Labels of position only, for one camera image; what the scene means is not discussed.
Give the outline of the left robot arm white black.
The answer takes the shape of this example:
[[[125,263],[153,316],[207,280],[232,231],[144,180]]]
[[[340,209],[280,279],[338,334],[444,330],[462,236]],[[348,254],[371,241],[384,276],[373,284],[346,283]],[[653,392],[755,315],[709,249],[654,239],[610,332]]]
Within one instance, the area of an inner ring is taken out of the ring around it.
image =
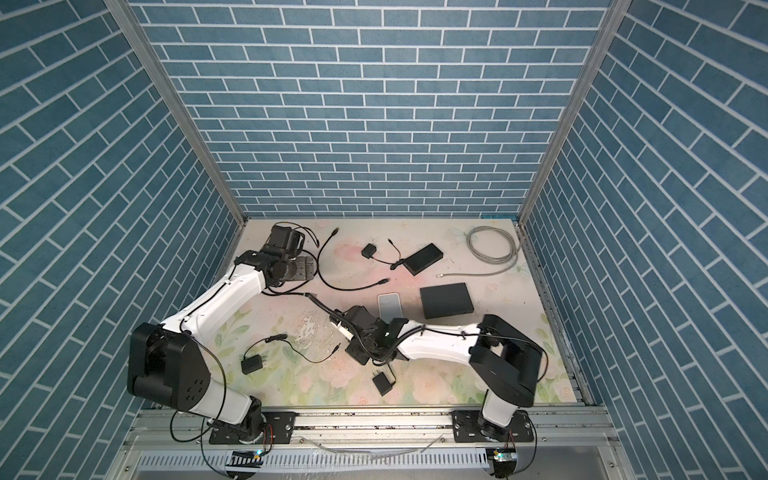
[[[200,297],[162,322],[142,323],[129,341],[129,394],[191,412],[232,442],[255,443],[264,435],[261,401],[212,378],[207,357],[222,368],[211,347],[221,326],[269,287],[308,281],[317,272],[313,254],[271,255],[247,250]]]

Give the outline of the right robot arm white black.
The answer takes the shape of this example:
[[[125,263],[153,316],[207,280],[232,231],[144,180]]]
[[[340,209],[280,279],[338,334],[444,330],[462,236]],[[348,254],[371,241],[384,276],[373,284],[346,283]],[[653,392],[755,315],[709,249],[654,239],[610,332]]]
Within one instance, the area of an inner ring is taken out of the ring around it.
[[[436,360],[470,367],[487,386],[478,428],[499,442],[513,437],[514,415],[534,404],[549,366],[541,346],[494,314],[475,324],[440,326],[404,318],[386,322],[354,306],[332,312],[330,319],[349,340],[348,355],[362,365]]]

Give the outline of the black power adapter with plug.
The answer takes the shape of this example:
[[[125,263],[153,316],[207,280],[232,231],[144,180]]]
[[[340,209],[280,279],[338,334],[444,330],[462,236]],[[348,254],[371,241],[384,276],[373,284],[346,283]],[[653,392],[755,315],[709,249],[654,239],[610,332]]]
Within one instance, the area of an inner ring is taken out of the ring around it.
[[[381,396],[391,392],[397,382],[391,367],[391,362],[397,358],[391,325],[374,317],[365,307],[354,306],[341,312],[331,309],[312,293],[305,293],[304,296],[325,312],[329,320],[348,338],[346,353],[350,357],[362,366],[371,363],[388,368],[389,376],[381,371],[374,375],[373,383]]]

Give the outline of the dark grey network switch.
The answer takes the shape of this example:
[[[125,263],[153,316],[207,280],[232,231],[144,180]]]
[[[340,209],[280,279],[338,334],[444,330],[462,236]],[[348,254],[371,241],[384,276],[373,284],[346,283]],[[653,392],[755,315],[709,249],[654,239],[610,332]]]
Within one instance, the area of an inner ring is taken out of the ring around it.
[[[474,305],[465,283],[424,287],[420,289],[420,298],[426,319],[474,312]]]

